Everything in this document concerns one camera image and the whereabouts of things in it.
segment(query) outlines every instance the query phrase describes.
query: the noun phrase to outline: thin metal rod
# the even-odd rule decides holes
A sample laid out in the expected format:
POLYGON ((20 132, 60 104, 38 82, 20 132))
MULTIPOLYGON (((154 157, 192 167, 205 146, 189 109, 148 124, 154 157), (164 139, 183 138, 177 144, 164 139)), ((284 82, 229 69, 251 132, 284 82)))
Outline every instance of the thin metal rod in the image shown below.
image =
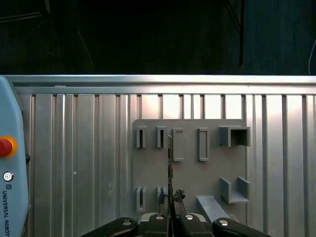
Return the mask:
POLYGON ((29 19, 38 18, 38 17, 42 17, 42 14, 40 12, 34 12, 34 13, 28 13, 28 14, 16 15, 16 16, 7 16, 7 17, 0 18, 0 24, 29 20, 29 19))
POLYGON ((236 30, 238 31, 238 33, 240 34, 241 33, 241 30, 240 30, 240 23, 238 21, 238 18, 236 16, 236 13, 233 9, 233 6, 231 4, 231 2, 228 0, 228 1, 225 1, 225 8, 227 9, 227 12, 229 14, 229 17, 231 18, 236 30))
POLYGON ((239 34, 239 65, 243 64, 243 40, 244 40, 244 19, 245 18, 245 0, 240 4, 240 34, 239 34))

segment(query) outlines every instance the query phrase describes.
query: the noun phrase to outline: square bracket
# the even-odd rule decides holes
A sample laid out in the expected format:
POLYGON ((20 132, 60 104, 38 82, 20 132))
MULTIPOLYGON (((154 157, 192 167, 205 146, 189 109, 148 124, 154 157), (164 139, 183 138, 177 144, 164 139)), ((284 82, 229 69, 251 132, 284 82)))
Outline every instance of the square bracket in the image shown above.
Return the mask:
POLYGON ((219 126, 220 145, 250 147, 250 127, 219 126))
POLYGON ((238 177, 237 190, 232 189, 232 184, 225 178, 221 178, 221 196, 227 203, 246 203, 249 202, 250 182, 238 177))

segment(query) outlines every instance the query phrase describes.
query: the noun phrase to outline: rectangular slot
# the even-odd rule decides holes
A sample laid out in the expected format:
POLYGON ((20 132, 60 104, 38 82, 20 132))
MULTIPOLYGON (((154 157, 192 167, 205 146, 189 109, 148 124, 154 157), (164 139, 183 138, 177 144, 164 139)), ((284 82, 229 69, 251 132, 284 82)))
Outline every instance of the rectangular slot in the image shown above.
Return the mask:
POLYGON ((173 161, 183 161, 184 159, 184 144, 183 144, 183 129, 173 129, 173 161))
POLYGON ((207 128, 198 129, 198 159, 199 161, 208 161, 209 159, 209 133, 207 128))
POLYGON ((167 147, 167 127, 157 127, 157 148, 167 147))
POLYGON ((146 212, 146 189, 147 187, 138 187, 136 190, 137 212, 146 212))
POLYGON ((136 148, 146 148, 146 127, 136 128, 136 148))

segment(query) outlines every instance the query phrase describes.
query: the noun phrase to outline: gray plastic holder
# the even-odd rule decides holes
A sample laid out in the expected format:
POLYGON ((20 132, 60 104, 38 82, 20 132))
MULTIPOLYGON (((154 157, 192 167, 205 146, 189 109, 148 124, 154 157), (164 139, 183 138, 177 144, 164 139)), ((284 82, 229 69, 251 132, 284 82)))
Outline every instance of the gray plastic holder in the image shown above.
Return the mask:
POLYGON ((246 203, 249 202, 250 182, 238 177, 236 190, 232 190, 232 184, 225 178, 221 178, 221 195, 227 203, 246 203))
POLYGON ((222 146, 250 147, 250 127, 220 126, 222 146))
POLYGON ((228 213, 245 223, 250 184, 242 177, 246 177, 245 145, 249 143, 244 135, 229 137, 228 131, 236 130, 246 137, 250 131, 241 119, 136 120, 133 123, 136 142, 132 147, 134 218, 140 217, 144 210, 158 211, 159 193, 168 185, 168 135, 171 135, 173 190, 185 191, 187 212, 207 212, 209 219, 228 213), (139 187, 146 187, 145 192, 139 187))

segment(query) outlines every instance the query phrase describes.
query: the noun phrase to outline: corrugated metal panel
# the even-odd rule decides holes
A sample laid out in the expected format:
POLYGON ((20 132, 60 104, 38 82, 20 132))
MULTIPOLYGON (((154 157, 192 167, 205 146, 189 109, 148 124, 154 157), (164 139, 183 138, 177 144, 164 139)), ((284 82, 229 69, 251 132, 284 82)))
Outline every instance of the corrugated metal panel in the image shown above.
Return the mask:
POLYGON ((32 157, 26 236, 77 237, 130 214, 134 120, 219 118, 251 127, 247 224, 276 237, 316 236, 316 100, 305 91, 20 95, 32 157))

